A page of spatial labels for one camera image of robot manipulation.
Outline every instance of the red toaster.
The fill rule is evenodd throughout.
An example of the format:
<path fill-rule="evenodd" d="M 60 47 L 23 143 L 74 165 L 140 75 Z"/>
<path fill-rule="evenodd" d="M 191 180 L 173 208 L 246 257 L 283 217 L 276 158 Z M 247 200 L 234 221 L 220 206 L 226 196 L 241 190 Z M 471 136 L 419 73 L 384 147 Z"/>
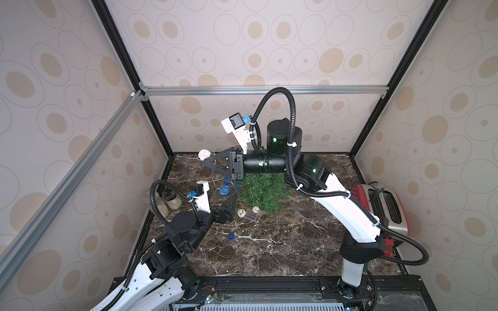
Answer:
<path fill-rule="evenodd" d="M 351 195 L 355 196 L 375 216 L 379 217 L 381 222 L 384 218 L 387 218 L 389 220 L 387 226 L 389 229 L 409 236 L 410 229 L 406 221 L 403 205 L 401 205 L 394 190 L 358 184 L 351 189 Z"/>

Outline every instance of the wallpaper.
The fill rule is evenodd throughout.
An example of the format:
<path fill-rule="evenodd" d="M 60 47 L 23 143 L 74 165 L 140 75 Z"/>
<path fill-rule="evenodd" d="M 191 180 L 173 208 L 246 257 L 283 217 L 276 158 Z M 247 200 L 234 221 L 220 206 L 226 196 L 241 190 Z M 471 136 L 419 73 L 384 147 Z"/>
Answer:
<path fill-rule="evenodd" d="M 108 3 L 145 85 L 250 86 L 385 84 L 432 1 Z"/>
<path fill-rule="evenodd" d="M 220 121 L 234 113 L 254 114 L 259 96 L 172 96 L 151 97 L 159 122 L 174 151 L 222 151 L 238 145 Z M 303 130 L 302 150 L 347 152 L 351 150 L 380 95 L 298 95 L 296 125 Z M 290 118 L 284 95 L 270 97 L 259 114 L 262 146 L 266 126 L 273 120 Z"/>
<path fill-rule="evenodd" d="M 498 1 L 453 2 L 357 156 L 400 196 L 439 311 L 497 308 L 497 82 Z"/>
<path fill-rule="evenodd" d="M 143 83 L 156 87 L 386 84 L 431 3 L 108 1 Z M 298 117 L 308 134 L 304 150 L 349 151 L 369 116 L 368 107 L 378 100 L 378 96 L 359 97 L 299 96 Z M 164 108 L 156 113 L 163 116 L 161 123 L 173 151 L 185 152 L 232 146 L 235 138 L 226 139 L 218 121 L 239 111 L 235 107 L 252 113 L 255 107 L 247 106 L 260 98 L 154 100 Z M 336 101 L 343 103 L 341 108 L 333 107 Z M 288 116 L 282 100 L 273 102 L 267 111 L 272 117 Z M 267 122 L 262 123 L 265 132 Z"/>
<path fill-rule="evenodd" d="M 87 311 L 128 264 L 166 155 L 135 108 L 0 296 L 0 311 Z"/>
<path fill-rule="evenodd" d="M 85 0 L 0 3 L 0 253 L 131 92 Z"/>

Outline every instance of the artificial grass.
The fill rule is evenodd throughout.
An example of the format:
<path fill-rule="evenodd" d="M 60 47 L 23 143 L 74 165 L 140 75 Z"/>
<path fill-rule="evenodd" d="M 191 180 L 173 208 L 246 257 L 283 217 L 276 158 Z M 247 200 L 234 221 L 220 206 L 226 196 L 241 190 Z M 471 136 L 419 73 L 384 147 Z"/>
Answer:
<path fill-rule="evenodd" d="M 283 174 L 245 174 L 239 197 L 250 207 L 271 214 L 284 208 L 280 201 L 287 198 L 291 189 L 286 187 Z"/>

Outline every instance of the aluminum frame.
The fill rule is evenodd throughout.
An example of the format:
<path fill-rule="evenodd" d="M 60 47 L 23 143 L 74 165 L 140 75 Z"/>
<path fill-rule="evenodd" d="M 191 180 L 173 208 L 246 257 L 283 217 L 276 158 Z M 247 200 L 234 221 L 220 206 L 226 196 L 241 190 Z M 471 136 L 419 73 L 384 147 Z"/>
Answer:
<path fill-rule="evenodd" d="M 265 95 L 275 86 L 266 87 L 144 87 L 145 96 L 174 95 Z M 285 86 L 294 95 L 302 94 L 386 94 L 387 85 Z"/>
<path fill-rule="evenodd" d="M 4 253 L 0 260 L 0 293 L 109 145 L 131 111 L 144 99 L 140 91 L 134 91 L 131 94 L 133 96 L 121 105 L 104 129 L 85 150 L 83 156 L 73 165 Z"/>

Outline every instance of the jar lid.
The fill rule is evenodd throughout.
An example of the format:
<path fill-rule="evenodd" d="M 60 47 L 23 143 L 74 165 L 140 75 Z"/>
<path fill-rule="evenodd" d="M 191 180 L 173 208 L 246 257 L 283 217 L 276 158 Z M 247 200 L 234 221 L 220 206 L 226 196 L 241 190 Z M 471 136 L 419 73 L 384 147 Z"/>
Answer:
<path fill-rule="evenodd" d="M 176 192 L 169 188 L 164 188 L 164 191 L 162 192 L 162 198 L 163 200 L 171 201 L 176 198 Z"/>

